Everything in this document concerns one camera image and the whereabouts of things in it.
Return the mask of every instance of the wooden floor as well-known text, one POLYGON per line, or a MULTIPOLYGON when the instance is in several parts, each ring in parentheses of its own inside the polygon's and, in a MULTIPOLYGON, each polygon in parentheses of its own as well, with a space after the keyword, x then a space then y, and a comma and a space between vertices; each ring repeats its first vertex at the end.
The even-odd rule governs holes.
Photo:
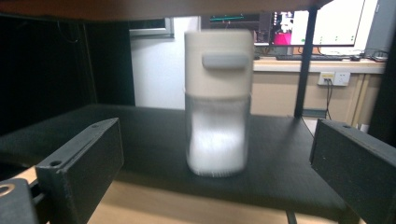
MULTIPOLYGON (((33 168, 16 176, 35 180, 33 168)), ((336 223, 324 218, 296 214, 299 224, 336 223)), ((118 223, 288 223, 284 211, 195 197, 162 189, 113 182, 89 221, 118 223)))

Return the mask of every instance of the container lid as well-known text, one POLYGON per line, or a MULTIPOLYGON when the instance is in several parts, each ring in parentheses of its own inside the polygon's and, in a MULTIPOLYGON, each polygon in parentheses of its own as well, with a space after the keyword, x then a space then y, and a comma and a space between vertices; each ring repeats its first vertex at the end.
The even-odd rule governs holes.
POLYGON ((253 36, 245 30, 185 34, 186 93, 204 98, 249 96, 253 36))

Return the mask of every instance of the table surface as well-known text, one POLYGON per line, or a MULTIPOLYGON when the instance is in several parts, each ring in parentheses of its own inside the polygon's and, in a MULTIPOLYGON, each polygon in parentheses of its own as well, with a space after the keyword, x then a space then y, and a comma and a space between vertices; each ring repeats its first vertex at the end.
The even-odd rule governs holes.
MULTIPOLYGON (((301 62, 299 61, 278 61, 275 57, 263 57, 254 61, 253 70, 255 72, 293 72, 299 74, 301 62)), ((343 61, 311 61, 309 72, 350 72, 359 74, 383 74, 385 63, 376 63, 368 59, 360 62, 343 61)))
MULTIPOLYGON (((36 179, 35 167, 15 176, 29 183, 36 179)), ((299 224, 335 224, 326 218, 296 214, 299 224)), ((169 190, 114 181, 88 223, 233 223, 285 224, 285 211, 196 197, 169 190)))
POLYGON ((120 118, 125 163, 117 181, 338 220, 343 200, 311 169, 312 134, 301 119, 251 116, 247 168, 194 175, 185 159, 184 111, 88 105, 0 138, 1 160, 36 164, 85 127, 120 118))

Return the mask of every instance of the power outlet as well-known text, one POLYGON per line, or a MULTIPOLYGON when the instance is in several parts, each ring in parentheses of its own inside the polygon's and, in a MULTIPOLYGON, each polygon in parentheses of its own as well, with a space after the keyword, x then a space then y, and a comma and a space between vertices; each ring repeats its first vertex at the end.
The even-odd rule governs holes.
POLYGON ((332 83, 334 86, 347 86, 350 79, 349 72, 336 72, 334 77, 334 82, 332 83))
POLYGON ((319 76, 318 85, 327 86, 331 84, 328 81, 326 81, 327 79, 330 79, 332 83, 334 83, 334 77, 335 77, 334 72, 321 72, 319 76))

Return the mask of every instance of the white container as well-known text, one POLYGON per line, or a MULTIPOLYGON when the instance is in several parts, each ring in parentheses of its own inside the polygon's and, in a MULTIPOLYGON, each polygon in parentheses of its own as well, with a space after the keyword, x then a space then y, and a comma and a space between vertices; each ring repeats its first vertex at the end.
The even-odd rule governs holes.
POLYGON ((187 162, 198 175, 244 169, 253 68, 250 32, 186 33, 187 162))

